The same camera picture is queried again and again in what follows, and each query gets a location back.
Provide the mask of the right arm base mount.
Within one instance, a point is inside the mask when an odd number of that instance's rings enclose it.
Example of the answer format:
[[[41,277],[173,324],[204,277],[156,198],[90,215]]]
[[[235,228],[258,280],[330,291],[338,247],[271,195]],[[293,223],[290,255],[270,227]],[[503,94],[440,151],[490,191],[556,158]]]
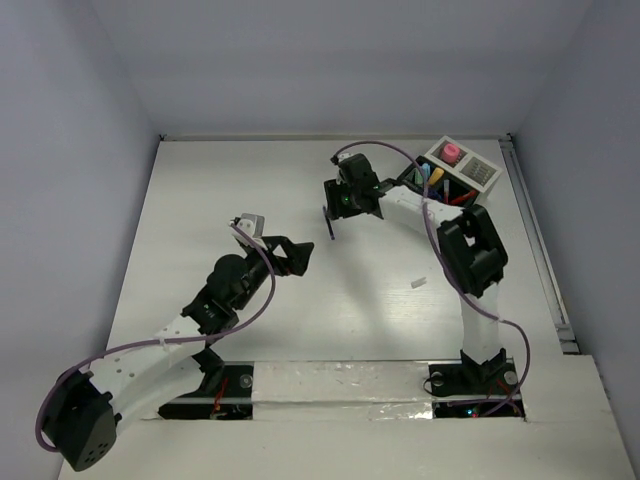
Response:
[[[423,390],[432,397],[436,419],[524,419],[518,381],[514,362],[504,348],[482,364],[460,351],[458,361],[429,365]]]

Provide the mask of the orange highlighter marker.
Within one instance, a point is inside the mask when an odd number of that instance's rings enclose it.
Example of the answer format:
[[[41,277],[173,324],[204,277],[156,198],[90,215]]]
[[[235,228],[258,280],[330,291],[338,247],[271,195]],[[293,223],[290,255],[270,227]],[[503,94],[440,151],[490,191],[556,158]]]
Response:
[[[428,179],[430,186],[435,185],[444,175],[445,171],[441,168],[436,168]]]

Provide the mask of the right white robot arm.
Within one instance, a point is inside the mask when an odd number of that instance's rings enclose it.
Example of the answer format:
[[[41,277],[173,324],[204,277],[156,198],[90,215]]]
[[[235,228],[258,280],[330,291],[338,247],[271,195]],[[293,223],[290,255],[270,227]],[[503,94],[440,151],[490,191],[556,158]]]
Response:
[[[335,156],[331,162],[337,167],[337,176],[324,182],[329,222],[370,214],[427,236],[460,299],[460,379],[470,391],[486,390],[506,363],[495,310],[508,262],[488,211],[480,205],[447,205],[398,180],[381,180],[362,154]]]

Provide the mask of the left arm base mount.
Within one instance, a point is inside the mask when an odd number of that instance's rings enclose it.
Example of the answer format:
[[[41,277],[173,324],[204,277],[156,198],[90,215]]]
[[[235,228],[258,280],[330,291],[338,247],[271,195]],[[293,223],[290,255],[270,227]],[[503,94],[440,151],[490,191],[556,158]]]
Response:
[[[215,377],[164,404],[157,414],[164,420],[252,420],[253,384],[253,362],[225,363]]]

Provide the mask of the red blue pen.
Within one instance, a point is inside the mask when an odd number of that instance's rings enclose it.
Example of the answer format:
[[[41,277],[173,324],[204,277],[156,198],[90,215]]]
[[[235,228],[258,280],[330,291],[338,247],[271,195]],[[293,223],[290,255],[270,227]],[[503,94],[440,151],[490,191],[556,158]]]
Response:
[[[448,179],[443,182],[443,201],[445,204],[449,202],[450,182]]]

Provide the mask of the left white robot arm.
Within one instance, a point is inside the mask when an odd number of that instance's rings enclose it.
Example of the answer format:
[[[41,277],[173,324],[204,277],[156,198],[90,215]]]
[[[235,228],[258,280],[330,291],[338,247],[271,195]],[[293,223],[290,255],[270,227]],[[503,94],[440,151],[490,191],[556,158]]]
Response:
[[[285,236],[235,234],[243,254],[214,264],[204,286],[151,338],[120,345],[63,372],[43,400],[35,422],[41,448],[60,454],[76,472],[94,466],[134,422],[193,391],[215,392],[223,360],[212,346],[246,324],[238,313],[264,281],[303,276],[311,242]]]

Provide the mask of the purple pen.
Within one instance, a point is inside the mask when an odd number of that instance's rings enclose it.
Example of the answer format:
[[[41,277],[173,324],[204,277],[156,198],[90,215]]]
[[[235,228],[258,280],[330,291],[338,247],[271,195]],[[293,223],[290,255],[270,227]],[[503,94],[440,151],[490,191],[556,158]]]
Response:
[[[322,213],[323,213],[324,221],[325,221],[326,226],[327,226],[329,238],[330,238],[330,240],[335,241],[336,237],[335,237],[334,229],[333,229],[333,226],[332,226],[332,223],[331,223],[331,219],[329,217],[328,210],[327,210],[326,206],[324,206],[324,205],[322,206]]]

